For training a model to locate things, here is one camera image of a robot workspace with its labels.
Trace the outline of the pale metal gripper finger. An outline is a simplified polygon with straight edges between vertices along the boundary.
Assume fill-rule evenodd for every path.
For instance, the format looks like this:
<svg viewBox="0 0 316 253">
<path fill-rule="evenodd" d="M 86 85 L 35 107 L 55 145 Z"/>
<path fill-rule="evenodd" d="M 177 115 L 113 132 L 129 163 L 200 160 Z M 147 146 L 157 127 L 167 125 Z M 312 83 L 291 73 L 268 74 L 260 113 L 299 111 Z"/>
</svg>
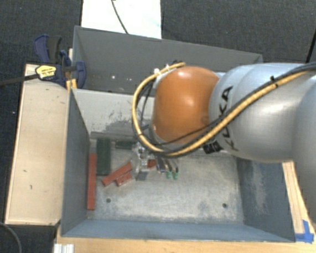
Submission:
<svg viewBox="0 0 316 253">
<path fill-rule="evenodd" d="M 135 180 L 145 181 L 150 169 L 147 164 L 138 164 L 135 171 Z"/>
<path fill-rule="evenodd" d="M 146 164 L 148 161 L 148 151 L 140 144 L 135 144 L 133 148 L 132 161 L 134 163 Z"/>
</svg>

